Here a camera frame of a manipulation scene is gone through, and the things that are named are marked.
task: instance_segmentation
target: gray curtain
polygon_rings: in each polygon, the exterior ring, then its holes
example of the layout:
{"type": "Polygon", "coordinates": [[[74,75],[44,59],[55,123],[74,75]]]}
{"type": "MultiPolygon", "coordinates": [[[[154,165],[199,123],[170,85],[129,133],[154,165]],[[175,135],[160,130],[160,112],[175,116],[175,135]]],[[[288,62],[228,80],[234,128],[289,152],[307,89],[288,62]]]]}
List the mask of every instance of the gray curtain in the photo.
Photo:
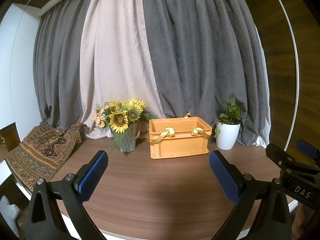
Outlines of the gray curtain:
{"type": "Polygon", "coordinates": [[[148,45],[166,117],[187,112],[214,125],[236,97],[253,144],[267,101],[260,45],[244,0],[142,0],[148,45]]]}
{"type": "Polygon", "coordinates": [[[34,82],[43,121],[58,129],[80,122],[80,42],[90,0],[62,0],[40,21],[34,82]]]}

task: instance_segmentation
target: metal screw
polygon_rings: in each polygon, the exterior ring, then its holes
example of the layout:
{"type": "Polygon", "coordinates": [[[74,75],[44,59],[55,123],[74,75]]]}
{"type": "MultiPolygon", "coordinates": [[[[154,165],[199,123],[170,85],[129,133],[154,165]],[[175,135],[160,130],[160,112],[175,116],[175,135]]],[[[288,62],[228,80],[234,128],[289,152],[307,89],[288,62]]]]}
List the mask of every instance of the metal screw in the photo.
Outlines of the metal screw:
{"type": "Polygon", "coordinates": [[[42,183],[43,183],[43,179],[42,179],[42,178],[40,178],[40,179],[37,180],[37,184],[38,184],[38,185],[40,185],[40,184],[42,184],[42,183]]]}
{"type": "Polygon", "coordinates": [[[248,173],[243,175],[246,180],[252,180],[252,176],[248,173]]]}
{"type": "Polygon", "coordinates": [[[65,178],[66,178],[66,180],[72,180],[74,176],[75,176],[74,174],[69,173],[69,174],[67,174],[67,175],[65,176],[65,178]]]}
{"type": "Polygon", "coordinates": [[[275,181],[276,184],[280,184],[281,183],[281,180],[279,178],[274,178],[273,180],[275,181]]]}

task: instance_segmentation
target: orange plastic crate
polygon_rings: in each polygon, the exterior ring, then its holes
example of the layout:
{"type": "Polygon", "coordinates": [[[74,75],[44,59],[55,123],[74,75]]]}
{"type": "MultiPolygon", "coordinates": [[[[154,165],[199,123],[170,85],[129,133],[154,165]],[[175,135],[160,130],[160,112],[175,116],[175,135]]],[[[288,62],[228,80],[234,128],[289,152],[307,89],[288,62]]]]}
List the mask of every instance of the orange plastic crate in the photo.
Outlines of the orange plastic crate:
{"type": "Polygon", "coordinates": [[[208,153],[208,137],[211,131],[212,127],[199,117],[151,119],[149,121],[151,158],[174,158],[208,153]],[[174,131],[174,136],[172,133],[170,135],[167,128],[170,128],[171,132],[174,131]],[[152,145],[164,131],[168,132],[167,135],[152,145]]]}

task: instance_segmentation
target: blue textured pad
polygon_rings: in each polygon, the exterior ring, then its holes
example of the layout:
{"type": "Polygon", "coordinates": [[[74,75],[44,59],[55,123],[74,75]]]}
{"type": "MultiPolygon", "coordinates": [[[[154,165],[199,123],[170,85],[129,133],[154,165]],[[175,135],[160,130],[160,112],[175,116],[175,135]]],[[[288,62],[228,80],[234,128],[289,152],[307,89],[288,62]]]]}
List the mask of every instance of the blue textured pad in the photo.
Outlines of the blue textured pad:
{"type": "Polygon", "coordinates": [[[84,179],[79,183],[78,199],[81,203],[89,201],[107,166],[108,155],[106,152],[102,152],[84,179]]]}
{"type": "Polygon", "coordinates": [[[209,163],[227,199],[237,205],[240,201],[238,184],[233,179],[228,169],[222,163],[215,151],[210,153],[209,163]]]}
{"type": "Polygon", "coordinates": [[[318,158],[317,149],[302,140],[296,142],[296,148],[312,160],[318,158]]]}

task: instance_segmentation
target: wooden table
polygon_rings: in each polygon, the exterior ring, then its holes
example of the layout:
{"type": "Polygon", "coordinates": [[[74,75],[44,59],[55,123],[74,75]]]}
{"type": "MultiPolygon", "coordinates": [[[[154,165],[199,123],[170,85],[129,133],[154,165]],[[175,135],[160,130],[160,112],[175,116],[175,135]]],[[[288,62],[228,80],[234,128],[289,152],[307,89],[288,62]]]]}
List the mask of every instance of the wooden table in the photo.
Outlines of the wooden table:
{"type": "MultiPolygon", "coordinates": [[[[217,149],[209,140],[210,151],[217,149]]],[[[97,150],[109,153],[109,166],[84,207],[99,229],[122,236],[152,240],[196,240],[212,237],[233,208],[209,167],[209,154],[154,160],[146,140],[122,153],[112,139],[86,139],[53,180],[76,173],[97,150]]],[[[242,173],[271,181],[280,169],[262,147],[236,144],[220,150],[242,173]]],[[[252,224],[256,201],[245,227],[252,224]]],[[[66,214],[63,204],[60,210],[66,214]]]]}

